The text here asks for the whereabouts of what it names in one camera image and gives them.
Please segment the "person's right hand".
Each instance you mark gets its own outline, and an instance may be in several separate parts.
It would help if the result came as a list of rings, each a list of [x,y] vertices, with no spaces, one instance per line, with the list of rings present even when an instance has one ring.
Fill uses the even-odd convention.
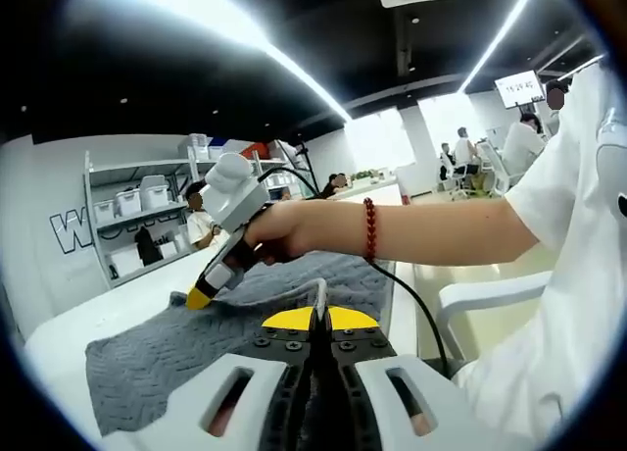
[[[247,225],[243,240],[266,265],[283,264],[314,250],[316,201],[268,206]]]

